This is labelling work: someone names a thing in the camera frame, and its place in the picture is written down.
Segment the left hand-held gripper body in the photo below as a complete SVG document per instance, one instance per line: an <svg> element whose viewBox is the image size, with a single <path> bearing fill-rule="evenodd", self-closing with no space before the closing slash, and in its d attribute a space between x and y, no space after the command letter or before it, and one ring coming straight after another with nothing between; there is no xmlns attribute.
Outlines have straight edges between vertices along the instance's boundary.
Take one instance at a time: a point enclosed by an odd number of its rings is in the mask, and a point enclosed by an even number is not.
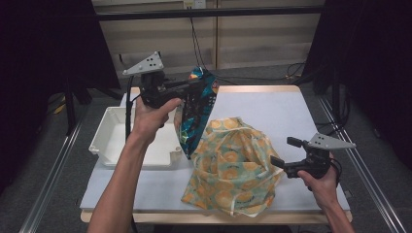
<svg viewBox="0 0 412 233"><path fill-rule="evenodd" d="M184 98L189 90L167 89L166 81L172 81L165 77L163 63L159 51L144 58L142 61L124 70L126 76L138 75L140 77L140 94L146 106L158 109L173 98Z"/></svg>

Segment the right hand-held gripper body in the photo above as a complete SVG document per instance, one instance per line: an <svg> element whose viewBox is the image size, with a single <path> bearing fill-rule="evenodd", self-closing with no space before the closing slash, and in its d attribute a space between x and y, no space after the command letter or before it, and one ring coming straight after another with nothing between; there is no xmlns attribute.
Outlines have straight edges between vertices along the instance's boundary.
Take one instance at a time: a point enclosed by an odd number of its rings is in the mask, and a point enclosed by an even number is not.
<svg viewBox="0 0 412 233"><path fill-rule="evenodd" d="M321 133L316 133L310 141L302 141L304 142L302 148L306 152L306 157L301 161L285 163L283 168L290 179L297 178L297 173L301 170L308 172L315 179L320 179L326 174L330 166L337 172L337 178L340 178L342 166L336 159L329 156L330 152L356 147L354 143L347 143Z"/></svg>

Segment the blue snack bag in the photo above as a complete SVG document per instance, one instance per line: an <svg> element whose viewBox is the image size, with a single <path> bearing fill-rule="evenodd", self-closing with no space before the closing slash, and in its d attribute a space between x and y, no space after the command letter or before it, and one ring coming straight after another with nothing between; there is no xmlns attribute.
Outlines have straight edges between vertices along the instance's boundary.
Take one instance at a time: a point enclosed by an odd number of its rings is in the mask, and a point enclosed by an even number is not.
<svg viewBox="0 0 412 233"><path fill-rule="evenodd" d="M201 94L200 106L197 109L185 109L182 103L176 109L174 117L176 134L187 159L190 159L199 144L219 92L217 78L206 68L195 67L189 75L189 80L192 79L199 79L204 82L202 88L189 90L189 93Z"/></svg>

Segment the fruit print shopping bag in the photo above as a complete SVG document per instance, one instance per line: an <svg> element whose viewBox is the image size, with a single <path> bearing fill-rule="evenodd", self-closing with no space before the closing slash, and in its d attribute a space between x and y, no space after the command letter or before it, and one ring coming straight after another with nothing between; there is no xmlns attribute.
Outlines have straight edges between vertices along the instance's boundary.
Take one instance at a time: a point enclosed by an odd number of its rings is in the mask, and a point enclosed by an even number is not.
<svg viewBox="0 0 412 233"><path fill-rule="evenodd" d="M194 166L182 201L229 216L258 216L275 198L284 172L269 138L239 117L210 121L191 155Z"/></svg>

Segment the white plastic bin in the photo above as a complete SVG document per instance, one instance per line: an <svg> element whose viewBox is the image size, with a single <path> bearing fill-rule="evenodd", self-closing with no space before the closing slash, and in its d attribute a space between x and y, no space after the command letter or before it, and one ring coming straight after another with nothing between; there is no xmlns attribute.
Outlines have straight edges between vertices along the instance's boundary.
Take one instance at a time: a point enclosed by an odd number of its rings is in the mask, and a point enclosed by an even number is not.
<svg viewBox="0 0 412 233"><path fill-rule="evenodd" d="M144 167L171 166L182 154L179 140L175 132L173 116L164 123L149 145L146 152ZM114 167L120 158L125 144L125 107L109 107L106 109L96 130L89 151L96 154L103 165Z"/></svg>

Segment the person's left hand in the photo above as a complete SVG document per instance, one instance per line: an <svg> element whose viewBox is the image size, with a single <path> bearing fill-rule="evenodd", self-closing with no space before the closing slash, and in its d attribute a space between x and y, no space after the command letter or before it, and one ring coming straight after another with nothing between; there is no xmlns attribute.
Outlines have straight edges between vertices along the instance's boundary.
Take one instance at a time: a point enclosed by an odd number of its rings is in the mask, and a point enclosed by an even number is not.
<svg viewBox="0 0 412 233"><path fill-rule="evenodd" d="M142 144L150 144L155 139L157 130L169 119L168 114L175 110L181 102L180 98L173 98L159 109L153 109L146 106L142 98L138 97L130 138Z"/></svg>

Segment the person's right hand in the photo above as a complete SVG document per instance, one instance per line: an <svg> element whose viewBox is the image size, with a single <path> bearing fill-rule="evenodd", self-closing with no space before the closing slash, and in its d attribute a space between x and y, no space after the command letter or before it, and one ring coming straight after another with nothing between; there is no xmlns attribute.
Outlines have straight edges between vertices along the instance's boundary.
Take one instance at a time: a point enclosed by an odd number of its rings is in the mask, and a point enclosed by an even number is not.
<svg viewBox="0 0 412 233"><path fill-rule="evenodd" d="M303 179L305 185L312 189L318 206L325 213L329 213L339 206L336 194L337 174L332 166L329 167L326 174L320 179L315 179L308 172L303 170L299 171L297 174Z"/></svg>

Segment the black horizontal metal bar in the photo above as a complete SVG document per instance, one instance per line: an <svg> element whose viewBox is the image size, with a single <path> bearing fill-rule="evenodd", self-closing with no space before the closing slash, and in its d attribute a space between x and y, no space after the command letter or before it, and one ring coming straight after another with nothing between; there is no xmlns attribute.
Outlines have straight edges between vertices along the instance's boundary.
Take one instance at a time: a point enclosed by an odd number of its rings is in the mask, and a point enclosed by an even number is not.
<svg viewBox="0 0 412 233"><path fill-rule="evenodd" d="M194 18L194 17L242 17L268 15L305 15L319 14L326 10L325 6L295 6L269 8L227 8L227 9L195 9L148 12L99 13L93 17L99 21Z"/></svg>

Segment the black metal stand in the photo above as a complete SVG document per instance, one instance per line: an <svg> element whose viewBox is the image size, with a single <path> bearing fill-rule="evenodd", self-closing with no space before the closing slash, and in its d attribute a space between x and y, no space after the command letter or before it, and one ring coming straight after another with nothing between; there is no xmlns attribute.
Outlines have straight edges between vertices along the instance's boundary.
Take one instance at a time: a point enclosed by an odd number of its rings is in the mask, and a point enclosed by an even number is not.
<svg viewBox="0 0 412 233"><path fill-rule="evenodd" d="M76 127L76 114L75 114L75 107L73 101L73 92L71 89L71 84L69 78L66 78L64 83L64 94L65 94L65 106L66 106L66 114L67 114L67 133L66 135L69 136L74 128Z"/></svg>

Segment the dark curtain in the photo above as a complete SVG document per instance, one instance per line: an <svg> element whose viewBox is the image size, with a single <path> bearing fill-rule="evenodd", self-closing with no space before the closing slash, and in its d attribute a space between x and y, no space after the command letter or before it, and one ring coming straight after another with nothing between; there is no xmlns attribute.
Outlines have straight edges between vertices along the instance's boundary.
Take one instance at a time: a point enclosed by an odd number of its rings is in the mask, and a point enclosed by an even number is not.
<svg viewBox="0 0 412 233"><path fill-rule="evenodd" d="M87 103L118 88L91 0L0 0L0 194L30 153L56 93Z"/></svg>
<svg viewBox="0 0 412 233"><path fill-rule="evenodd" d="M412 0L325 0L303 73L339 80L412 170Z"/></svg>

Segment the metal floor rail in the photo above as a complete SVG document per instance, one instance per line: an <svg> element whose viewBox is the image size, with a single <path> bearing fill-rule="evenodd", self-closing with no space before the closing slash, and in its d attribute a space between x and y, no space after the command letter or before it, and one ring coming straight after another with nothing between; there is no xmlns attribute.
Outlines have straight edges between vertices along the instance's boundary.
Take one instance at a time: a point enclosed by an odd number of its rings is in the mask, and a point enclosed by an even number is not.
<svg viewBox="0 0 412 233"><path fill-rule="evenodd" d="M339 127L336 123L335 117L332 114L332 107L325 97L319 97L319 102L326 114L327 119L330 121L333 132L340 140L347 143L352 143L353 140L343 127ZM391 233L407 233L406 228L401 222L395 208L390 203L378 183L373 178L363 159L357 149L345 149L349 155L353 165L355 166L360 178L371 196L375 206L377 207L381 217L386 222Z"/></svg>
<svg viewBox="0 0 412 233"><path fill-rule="evenodd" d="M51 167L48 177L18 233L37 232L48 204L52 199L53 191L57 186L63 168L67 162L72 148L77 141L87 110L88 107L81 107L79 113L76 115L77 122L75 123L74 129L65 137L65 141L56 157L55 162Z"/></svg>

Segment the white wall socket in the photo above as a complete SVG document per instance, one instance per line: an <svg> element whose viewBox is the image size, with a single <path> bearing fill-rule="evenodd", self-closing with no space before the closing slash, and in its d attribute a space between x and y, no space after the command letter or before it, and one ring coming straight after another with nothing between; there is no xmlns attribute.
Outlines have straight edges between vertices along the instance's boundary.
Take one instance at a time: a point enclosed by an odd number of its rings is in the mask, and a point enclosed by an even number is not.
<svg viewBox="0 0 412 233"><path fill-rule="evenodd" d="M186 10L206 8L206 0L183 0L183 3Z"/></svg>

